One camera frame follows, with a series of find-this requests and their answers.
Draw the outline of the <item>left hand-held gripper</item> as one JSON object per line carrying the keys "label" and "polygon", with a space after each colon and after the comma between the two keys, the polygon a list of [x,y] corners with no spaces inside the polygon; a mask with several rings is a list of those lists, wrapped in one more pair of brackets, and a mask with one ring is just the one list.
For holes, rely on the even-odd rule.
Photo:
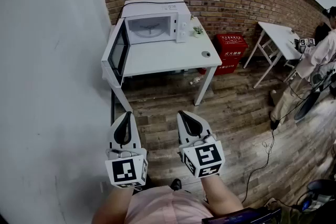
{"label": "left hand-held gripper", "polygon": [[141,148],[139,132],[132,112],[122,114],[112,124],[109,149],[106,154],[108,160],[105,164],[112,186],[131,188],[146,184],[147,151]]}

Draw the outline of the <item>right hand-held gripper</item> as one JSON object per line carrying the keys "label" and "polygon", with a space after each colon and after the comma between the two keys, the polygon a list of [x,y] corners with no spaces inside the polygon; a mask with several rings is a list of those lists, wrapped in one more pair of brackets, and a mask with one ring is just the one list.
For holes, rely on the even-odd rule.
{"label": "right hand-held gripper", "polygon": [[219,174],[225,163],[222,144],[202,117],[178,111],[176,115],[180,155],[195,178]]}

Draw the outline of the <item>person's left forearm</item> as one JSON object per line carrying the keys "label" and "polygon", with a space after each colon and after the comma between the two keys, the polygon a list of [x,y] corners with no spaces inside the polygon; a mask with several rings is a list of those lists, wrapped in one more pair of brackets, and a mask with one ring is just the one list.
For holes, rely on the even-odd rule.
{"label": "person's left forearm", "polygon": [[94,214],[92,224],[124,224],[134,192],[131,188],[113,187],[110,195]]}

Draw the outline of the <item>person's right forearm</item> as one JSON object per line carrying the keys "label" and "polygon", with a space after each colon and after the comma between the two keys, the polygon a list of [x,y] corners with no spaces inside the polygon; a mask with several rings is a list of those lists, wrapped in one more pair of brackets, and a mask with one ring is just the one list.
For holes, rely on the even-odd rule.
{"label": "person's right forearm", "polygon": [[225,186],[219,175],[214,174],[201,178],[201,182],[209,209],[214,216],[223,216],[243,210],[244,207],[238,197]]}

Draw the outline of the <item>person's black trousers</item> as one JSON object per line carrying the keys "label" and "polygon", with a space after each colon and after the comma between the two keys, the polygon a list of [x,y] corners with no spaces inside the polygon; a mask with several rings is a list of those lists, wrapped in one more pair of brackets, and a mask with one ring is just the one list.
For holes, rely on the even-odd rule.
{"label": "person's black trousers", "polygon": [[146,176],[146,182],[145,182],[145,185],[143,186],[136,186],[134,187],[134,190],[133,190],[133,195],[137,194],[137,193],[140,193],[144,190],[148,190],[150,188],[153,188],[155,187],[155,185],[153,184],[151,178],[149,177],[149,175]]}

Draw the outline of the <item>person's black shoe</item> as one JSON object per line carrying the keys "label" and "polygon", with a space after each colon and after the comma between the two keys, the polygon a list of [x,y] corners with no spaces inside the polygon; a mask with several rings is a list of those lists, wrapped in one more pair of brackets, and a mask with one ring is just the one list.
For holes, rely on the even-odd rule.
{"label": "person's black shoe", "polygon": [[176,178],[172,181],[170,188],[173,191],[181,190],[182,189],[182,182],[180,179]]}

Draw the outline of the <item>person's pink shirt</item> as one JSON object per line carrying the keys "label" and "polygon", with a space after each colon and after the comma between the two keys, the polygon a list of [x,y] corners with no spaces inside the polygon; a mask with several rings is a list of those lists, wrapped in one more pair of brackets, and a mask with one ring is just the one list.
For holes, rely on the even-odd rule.
{"label": "person's pink shirt", "polygon": [[201,224],[213,214],[207,203],[185,190],[154,187],[132,196],[125,224]]}

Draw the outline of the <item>microwave door with dark window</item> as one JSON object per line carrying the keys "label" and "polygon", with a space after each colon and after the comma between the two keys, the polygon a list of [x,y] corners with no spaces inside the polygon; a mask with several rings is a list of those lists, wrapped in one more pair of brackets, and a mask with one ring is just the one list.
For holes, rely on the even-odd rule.
{"label": "microwave door with dark window", "polygon": [[122,18],[111,31],[107,47],[101,58],[102,77],[111,87],[120,88],[122,85],[130,46],[127,27]]}

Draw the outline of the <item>red fire equipment box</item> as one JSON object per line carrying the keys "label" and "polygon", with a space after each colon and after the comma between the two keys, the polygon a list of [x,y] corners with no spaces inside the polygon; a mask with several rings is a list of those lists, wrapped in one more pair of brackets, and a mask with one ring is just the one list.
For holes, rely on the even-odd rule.
{"label": "red fire equipment box", "polygon": [[235,71],[248,45],[241,34],[217,34],[214,47],[222,61],[214,73],[218,76]]}

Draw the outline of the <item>dark screen device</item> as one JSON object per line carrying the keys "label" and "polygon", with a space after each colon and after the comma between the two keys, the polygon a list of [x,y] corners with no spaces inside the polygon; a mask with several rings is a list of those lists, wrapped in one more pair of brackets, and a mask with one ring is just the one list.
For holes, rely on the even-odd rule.
{"label": "dark screen device", "polygon": [[280,224],[281,208],[275,210],[268,210],[266,207],[245,208],[221,217],[202,219],[202,224],[272,224],[273,221]]}

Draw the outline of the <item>white microwave oven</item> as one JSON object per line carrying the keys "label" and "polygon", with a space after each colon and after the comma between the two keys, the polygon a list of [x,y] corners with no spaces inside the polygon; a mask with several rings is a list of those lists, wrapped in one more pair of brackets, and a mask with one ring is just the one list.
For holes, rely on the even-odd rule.
{"label": "white microwave oven", "polygon": [[[169,10],[169,5],[175,5],[177,10]],[[126,1],[122,9],[130,44],[143,44],[159,41],[186,42],[190,29],[191,13],[184,0],[130,0]],[[182,29],[181,23],[187,23]],[[142,38],[134,34],[140,26],[157,26],[165,32],[154,38]]]}

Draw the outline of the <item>white folding table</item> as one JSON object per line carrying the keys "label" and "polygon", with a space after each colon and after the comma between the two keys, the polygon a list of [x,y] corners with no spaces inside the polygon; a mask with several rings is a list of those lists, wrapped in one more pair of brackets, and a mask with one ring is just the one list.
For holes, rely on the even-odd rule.
{"label": "white folding table", "polygon": [[266,22],[258,22],[258,25],[262,31],[243,68],[247,67],[257,49],[266,58],[269,67],[254,84],[254,89],[257,88],[281,57],[286,60],[298,60],[301,57],[301,53],[295,48],[295,39],[299,40],[300,37],[290,27]]}

